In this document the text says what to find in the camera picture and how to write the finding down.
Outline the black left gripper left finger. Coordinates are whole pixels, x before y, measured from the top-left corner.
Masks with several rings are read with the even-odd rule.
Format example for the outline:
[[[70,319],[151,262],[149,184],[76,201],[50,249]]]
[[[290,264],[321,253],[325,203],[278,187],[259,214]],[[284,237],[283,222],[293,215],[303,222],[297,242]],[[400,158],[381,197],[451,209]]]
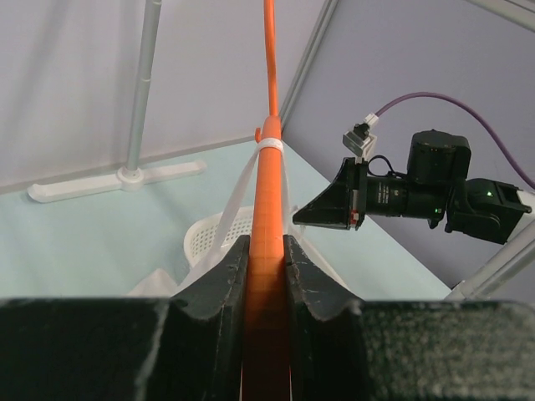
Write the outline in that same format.
[[[239,399],[249,243],[172,297],[2,300],[2,399]]]

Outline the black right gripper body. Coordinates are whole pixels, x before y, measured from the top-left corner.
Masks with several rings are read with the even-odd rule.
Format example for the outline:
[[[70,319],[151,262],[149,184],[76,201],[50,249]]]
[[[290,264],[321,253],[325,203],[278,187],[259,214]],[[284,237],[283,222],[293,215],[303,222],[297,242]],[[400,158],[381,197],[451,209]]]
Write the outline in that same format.
[[[386,163],[388,170],[384,175],[371,172],[369,165],[375,160]],[[406,212],[409,200],[406,174],[395,171],[386,157],[353,163],[350,171],[350,227],[360,228],[367,215],[400,217]]]

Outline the white tank top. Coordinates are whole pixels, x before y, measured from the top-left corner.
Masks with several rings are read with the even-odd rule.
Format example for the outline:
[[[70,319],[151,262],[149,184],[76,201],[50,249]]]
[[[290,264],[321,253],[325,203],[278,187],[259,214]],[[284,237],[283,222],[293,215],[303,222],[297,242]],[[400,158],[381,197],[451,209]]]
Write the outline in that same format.
[[[245,195],[248,183],[251,179],[253,168],[256,164],[257,158],[263,149],[278,150],[281,157],[281,174],[282,174],[282,217],[283,228],[288,233],[288,228],[291,225],[291,215],[297,210],[295,206],[290,205],[289,188],[288,188],[288,172],[285,164],[284,148],[281,140],[265,139],[261,140],[259,145],[253,151],[252,157],[246,163],[236,186],[227,202],[226,208],[222,213],[219,221],[214,242],[210,251],[204,258],[197,263],[186,275],[181,283],[176,283],[174,279],[163,269],[156,269],[147,277],[142,279],[130,292],[127,293],[129,297],[171,297],[178,292],[189,287],[193,282],[206,275],[217,263],[217,254],[220,251],[221,245],[232,223],[237,216],[237,213],[242,205],[242,200]]]

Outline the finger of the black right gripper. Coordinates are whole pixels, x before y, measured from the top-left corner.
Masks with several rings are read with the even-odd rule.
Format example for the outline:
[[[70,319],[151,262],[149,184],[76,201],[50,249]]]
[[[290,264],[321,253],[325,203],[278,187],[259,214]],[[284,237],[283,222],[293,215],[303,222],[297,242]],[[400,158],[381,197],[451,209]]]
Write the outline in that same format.
[[[355,158],[345,158],[329,186],[293,214],[293,224],[335,230],[352,227]]]

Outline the orange plastic hanger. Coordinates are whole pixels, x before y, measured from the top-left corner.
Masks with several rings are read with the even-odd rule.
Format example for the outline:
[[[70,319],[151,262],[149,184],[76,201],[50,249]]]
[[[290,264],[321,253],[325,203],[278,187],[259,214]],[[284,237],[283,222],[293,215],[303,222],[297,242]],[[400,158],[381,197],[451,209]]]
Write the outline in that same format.
[[[282,159],[276,146],[259,151],[242,345],[245,400],[290,397]]]

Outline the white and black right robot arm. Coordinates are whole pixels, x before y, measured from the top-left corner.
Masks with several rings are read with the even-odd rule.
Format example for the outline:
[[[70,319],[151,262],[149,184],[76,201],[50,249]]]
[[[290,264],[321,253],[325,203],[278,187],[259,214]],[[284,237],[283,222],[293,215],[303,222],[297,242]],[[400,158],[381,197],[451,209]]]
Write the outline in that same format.
[[[413,134],[407,169],[376,175],[358,150],[366,124],[344,135],[353,156],[343,160],[329,186],[293,214],[293,223],[335,230],[359,229],[367,215],[405,217],[448,233],[506,244],[534,218],[534,197],[515,185],[467,176],[467,139],[434,129]]]

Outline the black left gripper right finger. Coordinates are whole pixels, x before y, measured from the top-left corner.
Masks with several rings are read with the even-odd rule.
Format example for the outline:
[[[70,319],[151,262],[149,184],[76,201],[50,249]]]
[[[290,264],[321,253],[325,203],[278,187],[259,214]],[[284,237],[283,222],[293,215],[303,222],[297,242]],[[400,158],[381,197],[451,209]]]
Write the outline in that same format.
[[[284,251],[293,399],[533,399],[532,306],[365,301]]]

